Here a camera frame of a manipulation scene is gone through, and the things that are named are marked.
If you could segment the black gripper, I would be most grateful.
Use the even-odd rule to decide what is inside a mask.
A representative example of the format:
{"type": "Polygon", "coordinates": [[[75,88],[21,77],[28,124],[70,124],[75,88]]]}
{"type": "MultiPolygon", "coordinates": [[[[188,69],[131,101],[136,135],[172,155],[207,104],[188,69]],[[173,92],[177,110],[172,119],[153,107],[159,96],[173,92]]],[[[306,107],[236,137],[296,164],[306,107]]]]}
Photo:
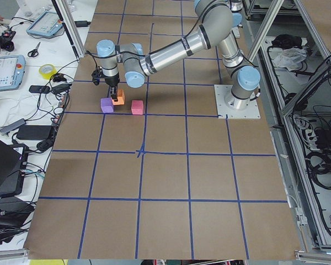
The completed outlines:
{"type": "Polygon", "coordinates": [[[105,83],[109,86],[109,96],[114,101],[118,101],[118,84],[119,84],[119,75],[106,76],[105,83]]]}

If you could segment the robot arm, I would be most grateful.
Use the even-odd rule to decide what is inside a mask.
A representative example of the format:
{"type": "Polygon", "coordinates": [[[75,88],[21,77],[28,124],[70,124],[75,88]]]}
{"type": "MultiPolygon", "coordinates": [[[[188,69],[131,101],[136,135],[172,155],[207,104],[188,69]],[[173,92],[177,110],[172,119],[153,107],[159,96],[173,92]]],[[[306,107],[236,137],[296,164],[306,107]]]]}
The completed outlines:
{"type": "Polygon", "coordinates": [[[111,40],[97,43],[97,58],[92,81],[98,85],[104,80],[109,86],[109,97],[117,99],[120,82],[118,65],[125,70],[125,80],[132,88],[139,88],[146,77],[201,50],[217,47],[233,86],[226,93],[226,106],[244,110],[256,100],[252,93],[260,82],[259,71],[250,64],[239,48],[232,28],[237,25],[235,15],[224,1],[195,1],[198,19],[193,28],[179,40],[144,55],[140,44],[116,45],[111,40]]]}

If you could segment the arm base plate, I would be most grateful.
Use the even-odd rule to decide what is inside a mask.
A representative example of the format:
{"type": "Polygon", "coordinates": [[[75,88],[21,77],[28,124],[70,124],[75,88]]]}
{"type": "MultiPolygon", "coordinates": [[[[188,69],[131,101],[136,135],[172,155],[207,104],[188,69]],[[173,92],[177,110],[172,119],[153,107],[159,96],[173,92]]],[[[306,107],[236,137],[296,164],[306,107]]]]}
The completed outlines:
{"type": "Polygon", "coordinates": [[[234,34],[234,36],[235,36],[235,38],[236,39],[239,39],[240,38],[240,32],[239,32],[239,27],[233,27],[232,28],[232,32],[233,32],[233,34],[234,34]]]}
{"type": "Polygon", "coordinates": [[[237,99],[232,94],[232,85],[214,85],[217,116],[219,119],[260,119],[254,93],[249,99],[237,99]]]}

